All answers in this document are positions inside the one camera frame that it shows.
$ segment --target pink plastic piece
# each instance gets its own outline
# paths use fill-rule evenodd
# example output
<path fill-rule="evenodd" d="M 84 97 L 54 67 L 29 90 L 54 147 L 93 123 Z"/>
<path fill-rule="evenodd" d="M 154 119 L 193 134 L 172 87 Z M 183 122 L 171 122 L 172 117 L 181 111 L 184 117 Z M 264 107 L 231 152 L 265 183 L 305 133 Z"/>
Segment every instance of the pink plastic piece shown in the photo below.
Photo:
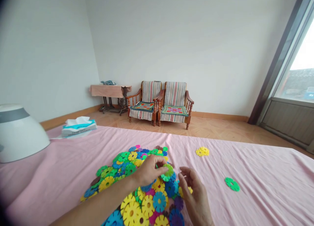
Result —
<path fill-rule="evenodd" d="M 155 221 L 157 219 L 158 216 L 160 216 L 162 213 L 159 213 L 157 211 L 154 211 L 153 215 L 149 218 L 149 222 L 151 225 L 155 224 Z"/>

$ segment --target seat cushion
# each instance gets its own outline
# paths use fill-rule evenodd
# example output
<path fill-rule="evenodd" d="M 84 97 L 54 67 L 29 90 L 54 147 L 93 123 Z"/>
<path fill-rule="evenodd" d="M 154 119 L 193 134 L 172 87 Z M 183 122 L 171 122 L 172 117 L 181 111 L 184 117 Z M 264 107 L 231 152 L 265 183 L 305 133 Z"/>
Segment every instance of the seat cushion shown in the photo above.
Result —
<path fill-rule="evenodd" d="M 154 111 L 154 103 L 140 101 L 135 106 L 131 106 L 130 109 L 135 111 L 146 111 L 152 113 Z"/>
<path fill-rule="evenodd" d="M 186 111 L 185 106 L 168 106 L 165 105 L 163 110 L 161 111 L 163 114 L 168 115 L 180 115 L 180 116 L 189 116 Z"/>

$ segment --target chair armrest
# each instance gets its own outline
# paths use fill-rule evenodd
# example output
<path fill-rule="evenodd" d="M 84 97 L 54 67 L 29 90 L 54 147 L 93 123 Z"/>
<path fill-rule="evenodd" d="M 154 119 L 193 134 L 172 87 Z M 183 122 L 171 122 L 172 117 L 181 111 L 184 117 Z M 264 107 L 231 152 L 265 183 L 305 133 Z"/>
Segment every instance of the chair armrest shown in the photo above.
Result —
<path fill-rule="evenodd" d="M 189 91 L 186 91 L 186 99 L 190 101 L 191 104 L 194 104 L 194 101 L 189 96 Z"/>
<path fill-rule="evenodd" d="M 163 96 L 164 96 L 164 90 L 161 90 L 158 96 L 153 99 L 153 102 L 157 101 L 159 97 L 163 97 Z"/>
<path fill-rule="evenodd" d="M 165 90 L 160 91 L 158 97 L 156 97 L 155 99 L 157 99 L 158 101 L 162 100 L 164 98 L 165 95 Z"/>
<path fill-rule="evenodd" d="M 138 90 L 137 94 L 127 96 L 127 97 L 125 97 L 125 99 L 130 99 L 130 98 L 132 98 L 132 97 L 138 96 L 140 93 L 141 93 L 141 89 Z"/>

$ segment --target white wall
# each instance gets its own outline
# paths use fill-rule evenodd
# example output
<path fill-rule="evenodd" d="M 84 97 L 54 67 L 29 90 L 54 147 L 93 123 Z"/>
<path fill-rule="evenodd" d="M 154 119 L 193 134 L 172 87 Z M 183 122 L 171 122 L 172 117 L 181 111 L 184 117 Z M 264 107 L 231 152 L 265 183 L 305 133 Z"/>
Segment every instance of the white wall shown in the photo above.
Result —
<path fill-rule="evenodd" d="M 0 104 L 43 121 L 101 103 L 85 0 L 7 0 L 0 21 Z"/>
<path fill-rule="evenodd" d="M 249 116 L 296 0 L 86 0 L 100 80 L 185 81 L 194 111 Z"/>

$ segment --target white lamp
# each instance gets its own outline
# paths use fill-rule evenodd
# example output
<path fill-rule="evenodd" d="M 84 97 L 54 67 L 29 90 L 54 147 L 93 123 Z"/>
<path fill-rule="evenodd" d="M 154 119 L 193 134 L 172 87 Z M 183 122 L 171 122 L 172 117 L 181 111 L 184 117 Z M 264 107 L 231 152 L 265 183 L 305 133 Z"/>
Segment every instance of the white lamp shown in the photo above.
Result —
<path fill-rule="evenodd" d="M 33 155 L 50 144 L 43 127 L 20 104 L 0 105 L 0 162 Z"/>

